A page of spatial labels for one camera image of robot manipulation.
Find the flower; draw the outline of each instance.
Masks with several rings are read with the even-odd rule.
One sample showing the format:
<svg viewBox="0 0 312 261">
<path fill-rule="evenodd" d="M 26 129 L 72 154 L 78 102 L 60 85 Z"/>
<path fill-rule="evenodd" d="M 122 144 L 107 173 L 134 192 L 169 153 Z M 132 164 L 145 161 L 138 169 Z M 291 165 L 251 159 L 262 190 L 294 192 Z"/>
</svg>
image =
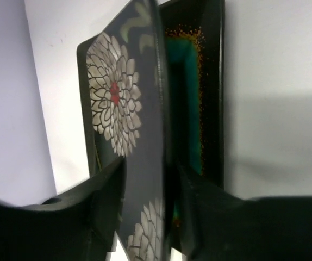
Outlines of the flower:
<svg viewBox="0 0 312 261">
<path fill-rule="evenodd" d="M 131 261 L 160 261 L 163 228 L 162 203 L 156 199 L 155 206 L 149 202 L 141 212 L 141 224 L 135 225 L 133 235 L 128 237 L 127 253 Z"/>
<path fill-rule="evenodd" d="M 136 146 L 141 126 L 135 60 L 128 59 L 126 47 L 120 47 L 114 36 L 103 32 L 89 48 L 86 63 L 93 127 L 106 141 L 111 140 L 115 153 L 128 156 Z"/>
</svg>

